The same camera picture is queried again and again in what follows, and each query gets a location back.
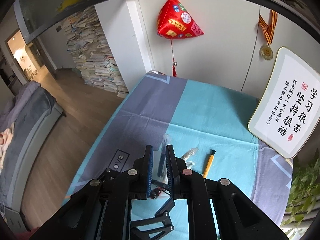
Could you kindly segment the tall stack of books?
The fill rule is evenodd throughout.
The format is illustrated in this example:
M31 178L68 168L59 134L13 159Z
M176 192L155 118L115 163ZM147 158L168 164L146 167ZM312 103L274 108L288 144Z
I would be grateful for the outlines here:
M84 83L116 93L125 98L129 93L118 69L95 7L68 16L61 22L67 37L67 51Z

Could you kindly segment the striped ribbon medal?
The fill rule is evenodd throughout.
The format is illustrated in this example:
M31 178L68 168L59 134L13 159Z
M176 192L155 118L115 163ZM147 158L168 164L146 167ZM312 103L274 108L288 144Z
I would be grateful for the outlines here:
M271 48L271 44L273 42L277 21L278 21L278 13L274 10L270 10L270 17L269 17L268 23L266 23L266 21L263 19L261 15L259 15L258 25L266 40L266 44L261 46L259 53L260 53L260 56L267 61L270 61L271 59L273 59L273 56L274 56L273 50Z

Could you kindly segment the clear capped gel pen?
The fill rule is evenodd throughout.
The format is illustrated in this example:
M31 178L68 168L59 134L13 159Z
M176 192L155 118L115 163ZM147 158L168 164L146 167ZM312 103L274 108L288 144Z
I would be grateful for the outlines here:
M190 150L188 150L184 155L181 156L181 159L183 159L184 161L188 160L191 156L193 156L195 153L198 152L198 148L191 148Z

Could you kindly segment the red hanging fabric ornament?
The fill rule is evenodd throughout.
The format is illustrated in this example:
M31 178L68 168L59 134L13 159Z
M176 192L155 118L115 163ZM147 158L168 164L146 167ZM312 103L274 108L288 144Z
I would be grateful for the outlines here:
M204 32L179 0L167 0L157 17L157 34L181 40L201 36Z

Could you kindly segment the blue clear gel pen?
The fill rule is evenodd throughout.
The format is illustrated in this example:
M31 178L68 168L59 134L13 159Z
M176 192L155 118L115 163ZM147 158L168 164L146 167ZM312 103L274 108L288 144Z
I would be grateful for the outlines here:
M171 141L171 136L169 134L164 134L163 141L161 143L161 154L160 154L158 171L157 171L158 177L161 177L163 175L166 146L170 144L170 141Z

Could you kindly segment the teal and grey tablecloth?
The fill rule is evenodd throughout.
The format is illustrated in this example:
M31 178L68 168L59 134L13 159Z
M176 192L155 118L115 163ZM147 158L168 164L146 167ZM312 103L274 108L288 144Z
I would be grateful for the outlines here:
M247 124L258 100L208 83L146 74L112 114L77 170L73 194L106 169L129 170L147 145L160 151L171 136L176 157L198 148L188 161L202 174L216 150L210 180L228 179L276 225L285 213L292 163L252 135Z

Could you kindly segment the white clear gel pen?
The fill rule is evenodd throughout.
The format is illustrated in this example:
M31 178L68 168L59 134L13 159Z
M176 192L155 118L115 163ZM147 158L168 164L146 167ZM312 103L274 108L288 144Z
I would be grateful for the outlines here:
M187 166L188 169L191 169L194 165L195 165L195 162L193 162L193 161L187 161L186 162L186 166Z

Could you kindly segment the framed calligraphy sign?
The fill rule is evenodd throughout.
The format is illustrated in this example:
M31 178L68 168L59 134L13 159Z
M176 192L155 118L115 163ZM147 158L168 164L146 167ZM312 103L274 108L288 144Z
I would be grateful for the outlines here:
M248 130L285 159L292 159L318 122L319 73L281 47Z

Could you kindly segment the grey bed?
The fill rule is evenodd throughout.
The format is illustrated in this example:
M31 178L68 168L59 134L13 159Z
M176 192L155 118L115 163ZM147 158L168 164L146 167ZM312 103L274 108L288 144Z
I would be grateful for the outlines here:
M36 81L23 85L1 113L1 131L13 137L1 147L1 202L20 211L33 163L58 119L64 115L56 99Z

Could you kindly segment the green potted plant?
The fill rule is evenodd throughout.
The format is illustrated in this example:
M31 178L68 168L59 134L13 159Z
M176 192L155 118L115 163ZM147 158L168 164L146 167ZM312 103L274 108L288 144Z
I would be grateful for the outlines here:
M319 150L304 165L293 159L293 182L280 228L289 239L300 239L319 212Z

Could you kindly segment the frosted translucent plastic cup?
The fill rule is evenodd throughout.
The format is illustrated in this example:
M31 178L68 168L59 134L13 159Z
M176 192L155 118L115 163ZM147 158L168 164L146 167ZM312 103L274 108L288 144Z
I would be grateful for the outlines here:
M152 184L168 190L168 176L165 161L165 153L153 150Z

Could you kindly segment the red utility knife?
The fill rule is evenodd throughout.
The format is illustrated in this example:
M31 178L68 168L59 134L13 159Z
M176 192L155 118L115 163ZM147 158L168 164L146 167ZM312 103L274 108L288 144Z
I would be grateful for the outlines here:
M160 187L156 187L156 188L152 189L150 192L151 199L158 199L158 198L161 199L161 198L164 198L165 196L166 196L165 190Z

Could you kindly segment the yellow black pen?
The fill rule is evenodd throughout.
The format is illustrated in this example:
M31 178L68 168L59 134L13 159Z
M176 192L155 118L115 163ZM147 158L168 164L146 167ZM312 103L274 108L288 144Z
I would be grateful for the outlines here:
M210 154L208 155L207 162L204 167L203 178L207 178L207 176L210 172L210 168L213 164L215 153L216 153L216 150L210 150Z

